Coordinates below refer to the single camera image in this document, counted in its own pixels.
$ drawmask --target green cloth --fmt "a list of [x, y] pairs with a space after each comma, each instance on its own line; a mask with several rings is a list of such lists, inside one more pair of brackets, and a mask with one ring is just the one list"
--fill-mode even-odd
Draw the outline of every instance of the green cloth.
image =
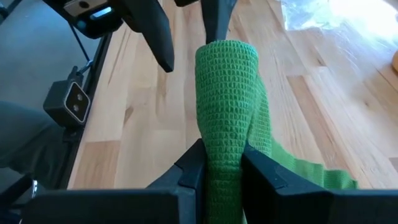
[[241, 223], [241, 169], [246, 140], [296, 174], [327, 189], [353, 189], [342, 170], [296, 159], [271, 134], [268, 100], [257, 74], [258, 54], [244, 42], [223, 40], [196, 53], [198, 127], [206, 146], [207, 223]]

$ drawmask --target wooden tabletop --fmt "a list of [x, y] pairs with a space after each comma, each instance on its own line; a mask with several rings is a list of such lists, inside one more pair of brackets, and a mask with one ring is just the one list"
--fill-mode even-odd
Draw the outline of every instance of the wooden tabletop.
[[[200, 137], [200, 5], [181, 9], [163, 0], [163, 7], [174, 72], [165, 73], [128, 26], [113, 34], [69, 189], [146, 187]], [[259, 52], [275, 138], [297, 157], [349, 170], [362, 188], [397, 188], [398, 76], [391, 58], [398, 29], [344, 22], [332, 30], [286, 31], [283, 24], [279, 1], [239, 0], [228, 33]]]

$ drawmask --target wood grain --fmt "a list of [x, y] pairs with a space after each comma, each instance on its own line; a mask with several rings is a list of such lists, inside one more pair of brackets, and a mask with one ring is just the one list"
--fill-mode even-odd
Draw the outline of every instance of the wood grain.
[[[175, 70], [164, 73], [144, 38], [113, 34], [69, 188], [141, 188], [200, 137], [195, 51], [205, 43], [199, 4], [161, 1]], [[286, 31], [280, 2], [238, 1], [228, 38], [259, 53], [273, 134], [297, 157], [347, 169], [362, 188], [398, 187], [398, 77], [393, 42], [349, 21]]]

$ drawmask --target cable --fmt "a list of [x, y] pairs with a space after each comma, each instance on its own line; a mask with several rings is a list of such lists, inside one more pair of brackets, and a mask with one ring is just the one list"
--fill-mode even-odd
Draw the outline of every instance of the cable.
[[71, 30], [72, 30], [72, 32], [73, 32], [73, 35], [75, 36], [77, 42], [79, 43], [79, 46], [80, 46], [80, 48], [81, 48], [81, 51], [82, 51], [83, 54], [85, 55], [85, 58], [86, 58], [87, 62], [89, 62], [89, 61], [90, 61], [90, 58], [88, 57], [88, 54], [87, 54], [87, 52], [86, 52], [86, 49], [84, 48], [83, 44], [81, 43], [79, 36], [77, 36], [77, 33], [76, 33], [75, 28], [73, 27], [73, 25], [72, 25], [71, 23], [69, 23], [69, 26], [70, 26], [70, 28], [71, 28]]

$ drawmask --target green towel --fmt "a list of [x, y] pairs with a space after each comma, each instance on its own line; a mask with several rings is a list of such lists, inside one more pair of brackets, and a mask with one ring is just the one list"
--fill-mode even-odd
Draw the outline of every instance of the green towel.
[[296, 159], [274, 140], [267, 94], [257, 69], [255, 48], [240, 41], [213, 42], [196, 53], [197, 120], [208, 154], [207, 223], [241, 223], [239, 163], [247, 139], [313, 183], [327, 189], [357, 187], [347, 172]]

